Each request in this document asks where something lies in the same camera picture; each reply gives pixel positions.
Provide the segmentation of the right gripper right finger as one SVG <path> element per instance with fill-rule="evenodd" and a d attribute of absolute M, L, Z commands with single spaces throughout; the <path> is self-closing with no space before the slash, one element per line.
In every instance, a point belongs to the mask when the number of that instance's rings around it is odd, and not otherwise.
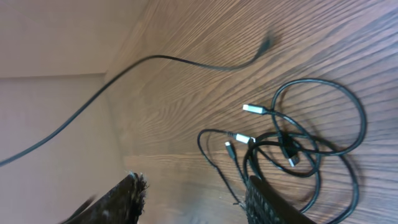
<path fill-rule="evenodd" d="M 246 189 L 249 224 L 315 224 L 284 200 L 265 180 L 252 175 Z"/>

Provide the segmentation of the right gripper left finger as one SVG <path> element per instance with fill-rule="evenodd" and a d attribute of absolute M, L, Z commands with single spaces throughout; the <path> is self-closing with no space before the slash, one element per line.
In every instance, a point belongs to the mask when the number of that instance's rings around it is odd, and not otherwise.
<path fill-rule="evenodd" d="M 146 190 L 144 176 L 131 172 L 99 200 L 90 197 L 62 224 L 137 224 Z"/>

